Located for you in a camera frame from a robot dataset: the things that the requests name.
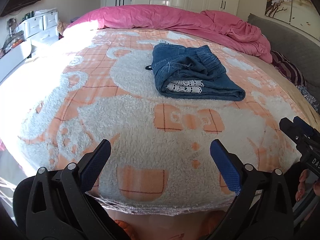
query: orange and white blanket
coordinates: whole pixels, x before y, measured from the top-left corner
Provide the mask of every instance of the orange and white blanket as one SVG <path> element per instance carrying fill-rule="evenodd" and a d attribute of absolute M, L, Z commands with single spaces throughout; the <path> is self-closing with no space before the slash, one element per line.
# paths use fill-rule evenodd
<path fill-rule="evenodd" d="M 245 99 L 160 96 L 145 69 L 159 40 L 208 45 Z M 318 118 L 312 109 L 302 112 L 249 56 L 161 30 L 104 29 L 63 38 L 1 85 L 0 102 L 0 138 L 28 175 L 77 162 L 106 138 L 112 154 L 91 193 L 109 208 L 141 214 L 229 203 L 234 195 L 209 153 L 214 139 L 243 163 L 286 171 L 300 155 L 279 130 L 280 119 Z"/>

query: blue gripper pad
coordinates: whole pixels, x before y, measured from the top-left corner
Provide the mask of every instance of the blue gripper pad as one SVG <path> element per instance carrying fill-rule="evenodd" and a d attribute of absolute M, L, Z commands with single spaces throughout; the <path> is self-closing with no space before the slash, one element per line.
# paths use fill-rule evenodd
<path fill-rule="evenodd" d="M 227 184 L 228 189 L 235 192 L 236 195 L 239 195 L 242 188 L 241 176 L 229 159 L 229 152 L 219 140 L 214 140 L 210 146 L 210 154 Z"/>
<path fill-rule="evenodd" d="M 305 121 L 303 121 L 300 117 L 296 116 L 293 119 L 294 125 L 297 125 L 300 129 L 303 130 L 304 134 L 307 135 L 308 137 L 313 136 L 314 131 L 313 128 L 308 125 Z"/>
<path fill-rule="evenodd" d="M 111 155 L 111 144 L 103 140 L 92 153 L 92 157 L 80 175 L 80 190 L 82 193 L 92 189 L 104 165 Z"/>

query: white lace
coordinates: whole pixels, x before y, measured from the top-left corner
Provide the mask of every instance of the white lace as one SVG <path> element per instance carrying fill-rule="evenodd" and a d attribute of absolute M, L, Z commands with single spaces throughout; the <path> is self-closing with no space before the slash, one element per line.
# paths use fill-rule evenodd
<path fill-rule="evenodd" d="M 173 80 L 166 88 L 172 92 L 200 94 L 202 92 L 201 87 L 204 87 L 202 80 Z"/>

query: beige wall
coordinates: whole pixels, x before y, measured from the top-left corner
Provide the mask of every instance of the beige wall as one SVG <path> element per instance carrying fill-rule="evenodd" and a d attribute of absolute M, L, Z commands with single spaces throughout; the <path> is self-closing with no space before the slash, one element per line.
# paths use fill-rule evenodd
<path fill-rule="evenodd" d="M 266 4 L 267 4 L 267 0 L 239 0 L 239 7 L 238 7 L 237 16 L 240 17 L 242 20 L 247 21 L 250 13 L 255 14 L 256 16 L 259 16 L 261 18 L 265 18 L 270 21 L 274 21 L 274 22 L 277 22 L 277 23 L 282 24 L 284 26 L 287 26 L 288 28 L 293 29 L 296 32 L 306 36 L 307 38 L 309 38 L 310 40 L 312 40 L 313 42 L 315 42 L 316 44 L 318 44 L 320 46 L 319 40 L 317 40 L 316 38 L 312 37 L 311 35 L 305 33 L 304 31 L 302 31 L 298 28 L 295 28 L 285 22 L 282 22 L 282 21 L 265 16 L 264 13 L 266 10 Z"/>
<path fill-rule="evenodd" d="M 21 22 L 23 16 L 30 12 L 43 9 L 57 8 L 59 18 L 61 21 L 69 22 L 70 19 L 82 16 L 85 13 L 100 7 L 100 0 L 41 0 L 31 6 L 25 7 L 16 16 L 7 15 L 0 17 L 0 47 L 2 47 L 4 40 L 8 34 L 6 29 L 6 22 L 9 18 L 16 18 L 18 23 Z"/>

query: gray headboard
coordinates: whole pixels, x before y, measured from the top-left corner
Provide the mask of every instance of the gray headboard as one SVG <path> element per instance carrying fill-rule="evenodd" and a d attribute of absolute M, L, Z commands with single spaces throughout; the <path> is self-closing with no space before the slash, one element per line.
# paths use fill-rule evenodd
<path fill-rule="evenodd" d="M 271 50 L 295 64 L 307 80 L 308 91 L 320 102 L 320 46 L 292 29 L 253 14 L 248 22 L 261 29 Z"/>

